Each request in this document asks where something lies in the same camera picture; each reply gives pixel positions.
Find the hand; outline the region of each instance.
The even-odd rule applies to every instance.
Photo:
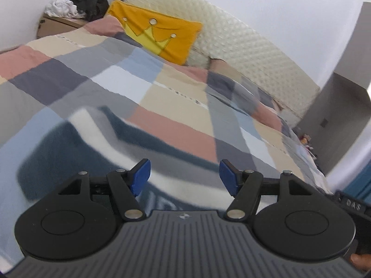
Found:
[[[357,255],[352,254],[350,256],[350,262],[359,270],[368,271],[371,269],[371,254]]]

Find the pillow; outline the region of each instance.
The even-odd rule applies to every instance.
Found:
[[[246,76],[242,75],[235,68],[231,67],[225,61],[211,59],[209,71],[219,73],[230,79],[233,79],[234,81],[237,81],[239,84],[244,86],[244,88],[250,91],[251,94],[257,97],[263,105],[274,109],[277,113],[281,112],[282,107],[269,94],[265,93],[255,83],[253,83]]]
[[[183,65],[202,29],[202,23],[190,22],[152,10],[114,0],[107,14],[115,16],[126,34],[154,54]]]
[[[192,47],[189,51],[185,65],[208,69],[210,66],[210,57],[202,53],[199,49]]]

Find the gray fabric patch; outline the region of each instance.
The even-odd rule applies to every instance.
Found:
[[[264,177],[270,177],[272,179],[279,179],[281,173],[277,169],[273,168],[267,163],[264,163],[262,160],[255,157],[254,155],[251,155],[251,157],[256,166],[256,171],[260,172]]]
[[[115,38],[107,38],[99,45],[86,49],[89,49],[92,53],[99,55],[99,57],[105,58],[111,63],[116,64],[131,55],[133,50],[136,49],[136,46]]]
[[[218,161],[227,159],[240,171],[245,169],[256,170],[256,165],[250,153],[242,152],[234,146],[219,139],[215,139],[215,145]]]
[[[304,176],[304,182],[308,183],[309,185],[315,186],[315,179],[314,176],[309,168],[309,165],[296,153],[296,143],[295,141],[291,140],[290,138],[282,135],[282,143],[286,147],[286,150],[289,153],[289,156],[295,162],[295,164],[300,168],[301,172]]]
[[[254,84],[251,80],[247,77],[242,76],[241,85],[246,88],[246,90],[250,91],[255,97],[259,97],[259,91],[256,84]]]
[[[235,82],[224,75],[209,71],[207,74],[207,85],[224,97],[232,100]]]
[[[10,82],[48,106],[86,80],[85,76],[77,74],[60,61],[52,58],[19,74]]]
[[[259,92],[259,100],[260,102],[270,108],[275,108],[272,102],[272,97],[267,93],[263,92],[261,89],[258,89]]]
[[[102,58],[94,49],[86,48],[55,57],[61,63],[71,68],[76,73],[92,78],[112,63]]]
[[[259,97],[255,97],[240,84],[236,84],[233,92],[232,102],[235,104],[235,106],[237,106],[237,108],[251,116],[256,111],[259,103]]]
[[[115,39],[118,39],[120,41],[123,41],[123,42],[126,42],[128,44],[131,44],[133,46],[136,46],[136,47],[139,47],[139,48],[142,48],[143,46],[141,44],[139,44],[138,42],[136,42],[135,40],[133,40],[130,36],[128,36],[125,32],[118,32],[115,34],[114,36]]]
[[[209,94],[207,94],[207,101],[214,137],[233,145],[242,152],[248,153],[249,149],[242,136],[240,124],[233,108]]]
[[[291,138],[291,129],[289,128],[289,126],[287,125],[285,120],[283,120],[282,118],[280,118],[280,119],[281,119],[281,123],[282,123],[282,128],[281,128],[282,134],[284,134],[286,137]]]
[[[219,177],[219,172],[192,165],[182,159],[163,155],[139,146],[128,145],[127,150],[130,156],[147,156],[145,158],[151,160],[152,169],[165,176],[221,190],[226,189]]]
[[[0,147],[45,106],[10,82],[0,87]]]
[[[60,117],[67,118],[77,109],[86,106],[107,106],[117,116],[129,118],[138,105],[129,98],[110,92],[88,79],[49,107]]]

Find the white wall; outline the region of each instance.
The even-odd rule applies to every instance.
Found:
[[[50,0],[0,0],[0,51],[36,38],[38,20]]]
[[[335,72],[367,89],[371,82],[371,3],[364,2]]]

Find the quilted headboard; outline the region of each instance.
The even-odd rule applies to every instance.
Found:
[[[198,21],[203,29],[187,64],[206,68],[220,58],[273,96],[297,120],[317,96],[319,87],[288,56],[254,29],[204,0],[125,0],[125,2]]]

